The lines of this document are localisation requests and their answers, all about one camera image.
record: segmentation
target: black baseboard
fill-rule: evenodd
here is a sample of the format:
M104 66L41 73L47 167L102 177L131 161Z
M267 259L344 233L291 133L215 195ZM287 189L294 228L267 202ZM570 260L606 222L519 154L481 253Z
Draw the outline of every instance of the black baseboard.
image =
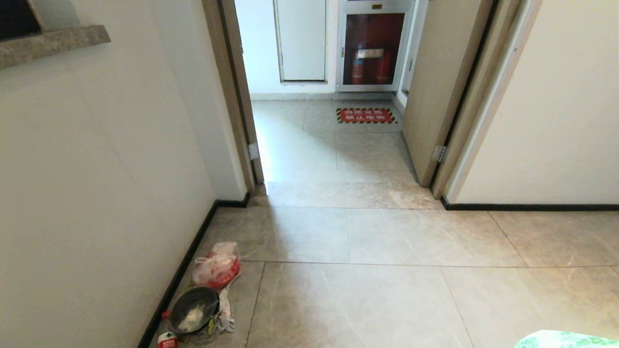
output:
M153 338L157 334L157 329L159 328L159 323L161 322L161 313L163 313L170 306L170 302L172 301L172 298L174 297L174 293L178 289L178 286L181 284L181 281L183 280L183 276L185 275L187 268L191 264L191 261L193 260L193 256L196 253L198 246L200 246L200 242L202 242L202 239L204 238L204 235L206 234L206 230L209 227L210 222L213 220L213 217L215 216L215 213L217 212L217 208L218 207L245 208L247 207L247 203L249 203L249 193L245 195L245 198L242 201L215 200L215 202L213 202L213 205L210 207L209 212L206 214L206 218L204 219L204 222L200 226L200 229L197 231L197 234L194 237L194 240L191 242L191 245L189 246L187 253L185 253L185 256L183 257L181 264L178 266L176 273L174 273L174 277L172 278L170 285L168 285L168 288L166 289L165 293L163 293L163 298L159 302L159 305L157 305L157 309L155 310L155 313L151 317L149 325L146 327L146 330L144 331L144 334L142 335L142 339L140 340L140 343L138 343L137 348L149 348L150 347L150 343L152 342Z
M448 211L619 211L619 204L451 204L441 203Z
M217 200L218 207L230 207L230 208L247 208L249 203L249 192L245 194L245 198L242 201L221 201Z

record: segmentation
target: glass cabinet door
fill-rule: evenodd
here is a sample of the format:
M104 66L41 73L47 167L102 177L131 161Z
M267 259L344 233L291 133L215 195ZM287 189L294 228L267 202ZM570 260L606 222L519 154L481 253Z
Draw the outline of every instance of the glass cabinet door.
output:
M344 85L394 82L404 16L404 13L346 15Z

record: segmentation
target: door hinge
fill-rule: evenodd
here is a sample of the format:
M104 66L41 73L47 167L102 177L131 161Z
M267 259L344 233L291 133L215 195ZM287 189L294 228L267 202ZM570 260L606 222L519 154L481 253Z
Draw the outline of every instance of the door hinge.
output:
M447 153L446 146L436 146L434 148L434 154L432 154L432 160L437 161L438 163L441 163L443 161L443 158L445 158L446 153Z
M248 146L249 149L249 160L253 161L253 160L257 160L260 158L260 153L258 152L258 144L254 143L254 144L250 144Z

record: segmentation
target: tiled floor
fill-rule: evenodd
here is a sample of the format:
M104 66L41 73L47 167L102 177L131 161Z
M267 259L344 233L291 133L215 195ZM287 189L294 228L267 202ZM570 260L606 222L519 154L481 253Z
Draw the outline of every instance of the tiled floor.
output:
M393 108L254 103L268 182L247 209L219 209L197 252L234 240L243 257L237 332L212 347L619 339L619 214L444 211L415 182L401 123L338 124L337 107Z

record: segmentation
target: red plastic bag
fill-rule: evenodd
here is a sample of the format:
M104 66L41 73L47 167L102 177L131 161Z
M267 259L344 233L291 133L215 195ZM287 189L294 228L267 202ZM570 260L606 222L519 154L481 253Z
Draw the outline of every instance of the red plastic bag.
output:
M241 272L241 258L235 241L217 243L203 258L195 260L191 278L196 285L220 290L231 283Z

